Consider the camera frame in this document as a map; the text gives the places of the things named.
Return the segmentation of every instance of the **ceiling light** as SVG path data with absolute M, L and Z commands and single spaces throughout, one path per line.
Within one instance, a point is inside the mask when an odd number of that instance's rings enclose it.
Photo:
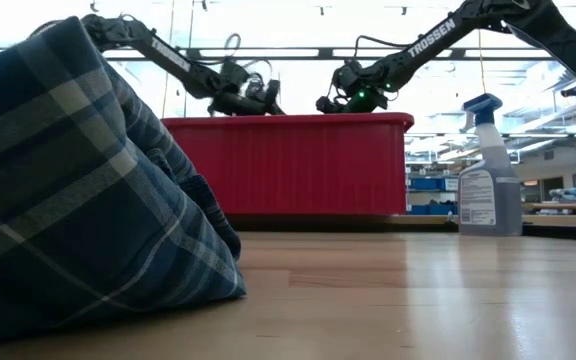
M 479 149 L 471 149 L 471 150 L 453 150 L 450 152 L 447 152 L 445 154 L 441 154 L 439 155 L 439 160 L 452 160 L 452 159 L 456 159 L 456 158 L 460 158 L 460 157 L 464 157 L 464 156 L 468 156 L 470 154 L 476 153 L 477 151 L 479 151 Z
M 526 48 L 526 50 L 481 50 L 481 56 L 494 58 L 550 58 L 544 50 Z M 479 50 L 466 50 L 466 57 L 479 57 Z
M 435 136 L 444 136 L 447 137 L 448 140 L 450 138 L 465 138 L 465 139 L 474 139 L 477 138 L 475 134 L 468 134 L 468 133 L 406 133 L 404 137 L 406 138 L 426 138 L 426 137 L 435 137 Z
M 539 148 L 542 148 L 544 146 L 550 145 L 553 142 L 555 142 L 555 140 L 546 140 L 546 141 L 541 141 L 532 145 L 528 145 L 526 147 L 523 147 L 521 149 L 518 149 L 517 151 L 522 151 L 522 152 L 526 152 L 526 151 L 532 151 L 532 150 L 537 150 Z
M 104 51 L 104 57 L 108 58 L 108 59 L 113 59 L 113 58 L 125 58 L 125 59 L 144 59 L 146 61 L 148 61 L 148 59 L 146 59 L 145 56 L 143 56 L 139 51 L 137 50 L 128 50 L 128 49 L 118 49 L 118 50 L 108 50 L 108 51 Z
M 508 134 L 508 137 L 511 138 L 546 138 L 546 139 L 559 139 L 568 137 L 568 134 Z
M 223 57 L 232 55 L 233 49 L 210 49 L 201 50 L 199 53 L 205 57 Z M 239 49 L 235 53 L 237 57 L 316 57 L 317 49 Z
M 384 48 L 384 49 L 358 49 L 358 57 L 384 57 L 400 51 L 400 48 Z M 451 54 L 451 50 L 444 50 L 436 57 L 446 58 Z M 333 50 L 333 55 L 335 57 L 353 57 L 355 55 L 354 49 L 337 49 Z
M 544 116 L 540 119 L 536 119 L 536 120 L 532 120 L 529 121 L 527 123 L 524 123 L 522 125 L 516 126 L 512 129 L 512 132 L 515 134 L 523 134 L 526 131 L 530 131 L 530 130 L 534 130 L 542 125 L 545 125 L 553 120 L 557 120 L 559 118 L 561 118 L 563 115 L 568 114 L 568 113 L 572 113 L 576 111 L 576 105 L 570 106 L 569 108 L 555 113 L 555 114 L 550 114 L 547 116 Z

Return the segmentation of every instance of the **shelf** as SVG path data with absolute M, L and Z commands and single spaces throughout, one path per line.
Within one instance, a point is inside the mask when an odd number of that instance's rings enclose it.
M 409 179 L 458 179 L 455 175 L 419 175 L 419 174 L 407 174 Z
M 408 193 L 456 193 L 457 190 L 442 190 L 442 189 L 408 189 Z
M 576 210 L 576 203 L 524 203 L 524 210 L 550 209 L 550 210 Z
M 532 227 L 574 227 L 576 228 L 576 215 L 523 215 L 525 225 Z M 288 225 L 287 231 L 295 231 L 295 224 L 311 224 L 316 226 L 328 225 L 332 229 L 357 225 L 445 225 L 447 215 L 229 215 L 228 220 L 239 230 L 259 230 L 261 225 Z M 459 216 L 453 216 L 453 222 L 459 222 Z M 432 227 L 422 227 L 425 231 L 432 231 Z

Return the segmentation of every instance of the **wooden surface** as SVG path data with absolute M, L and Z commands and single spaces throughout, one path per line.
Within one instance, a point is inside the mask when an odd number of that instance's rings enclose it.
M 550 209 L 550 210 L 576 210 L 576 203 L 524 203 L 524 210 Z
M 576 360 L 576 241 L 242 236 L 246 299 L 0 344 L 0 359 Z
M 524 221 L 533 225 L 576 227 L 576 215 L 524 215 Z M 395 215 L 395 216 L 233 216 L 234 224 L 252 224 L 252 228 L 263 224 L 316 224 L 339 227 L 340 224 L 362 224 L 373 226 L 390 225 L 442 225 L 447 215 Z M 459 216 L 453 216 L 453 222 L 459 222 Z

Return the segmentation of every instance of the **red plastic container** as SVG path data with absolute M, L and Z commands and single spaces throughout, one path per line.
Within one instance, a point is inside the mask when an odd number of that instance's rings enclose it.
M 405 214 L 402 113 L 164 119 L 227 214 Z

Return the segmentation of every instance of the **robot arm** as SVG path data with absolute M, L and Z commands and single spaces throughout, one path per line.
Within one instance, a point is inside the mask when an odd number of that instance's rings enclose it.
M 466 0 L 402 51 L 366 68 L 354 59 L 347 60 L 332 79 L 332 86 L 344 91 L 347 103 L 321 97 L 317 109 L 327 114 L 386 109 L 384 92 L 399 91 L 420 67 L 476 29 L 514 34 L 548 51 L 576 76 L 576 30 L 552 0 Z
M 259 81 L 251 81 L 245 96 L 240 96 L 241 87 L 251 75 L 233 60 L 225 58 L 221 71 L 181 55 L 141 21 L 124 17 L 106 19 L 90 14 L 81 19 L 99 51 L 129 46 L 159 67 L 176 77 L 184 88 L 196 99 L 212 98 L 210 113 L 217 111 L 227 115 L 283 114 L 276 104 L 279 81 L 271 80 L 267 89 Z

